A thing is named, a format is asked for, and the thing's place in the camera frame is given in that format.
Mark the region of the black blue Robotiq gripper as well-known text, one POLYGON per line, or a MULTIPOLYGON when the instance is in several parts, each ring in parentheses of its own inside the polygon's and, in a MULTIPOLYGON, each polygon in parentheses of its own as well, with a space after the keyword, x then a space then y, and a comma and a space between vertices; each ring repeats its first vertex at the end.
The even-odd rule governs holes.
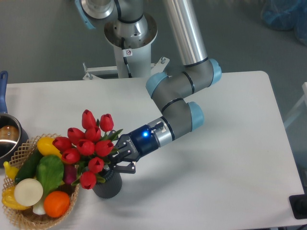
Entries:
POLYGON ((112 157, 113 164, 104 166, 105 170, 113 170, 117 173, 136 173, 136 161, 143 156, 158 149, 158 141, 151 132, 152 128, 149 125, 143 125, 128 134, 123 134, 119 137, 120 131, 110 131, 107 139, 117 141, 115 148, 117 155, 112 157), (128 165, 118 165, 122 161, 129 162, 128 165))

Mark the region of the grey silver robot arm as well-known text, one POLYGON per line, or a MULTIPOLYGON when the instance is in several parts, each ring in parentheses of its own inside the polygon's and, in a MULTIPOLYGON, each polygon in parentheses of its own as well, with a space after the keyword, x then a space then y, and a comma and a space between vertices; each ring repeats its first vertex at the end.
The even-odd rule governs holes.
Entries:
POLYGON ((207 57, 191 1, 166 0, 164 6, 185 69, 173 77, 160 72, 148 79, 146 90, 161 117, 118 137, 117 153, 109 158, 109 168, 118 173, 135 173, 141 157, 202 126, 201 108, 184 99, 222 76, 217 61, 207 57))

